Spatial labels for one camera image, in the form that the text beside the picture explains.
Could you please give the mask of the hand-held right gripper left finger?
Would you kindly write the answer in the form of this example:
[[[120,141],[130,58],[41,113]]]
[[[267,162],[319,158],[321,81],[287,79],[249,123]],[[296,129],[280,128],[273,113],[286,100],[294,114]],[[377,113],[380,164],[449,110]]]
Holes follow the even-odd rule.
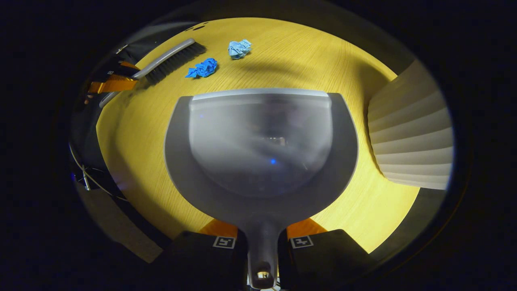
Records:
[[[161,291],[247,290],[247,238],[227,223],[181,232],[160,254]]]

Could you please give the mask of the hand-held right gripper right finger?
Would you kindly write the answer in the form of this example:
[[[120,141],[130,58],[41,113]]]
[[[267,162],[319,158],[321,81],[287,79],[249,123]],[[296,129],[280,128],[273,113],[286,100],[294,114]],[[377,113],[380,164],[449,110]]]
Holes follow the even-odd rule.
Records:
[[[352,291],[376,264],[344,230],[325,231],[311,219],[288,226],[279,237],[281,291]]]

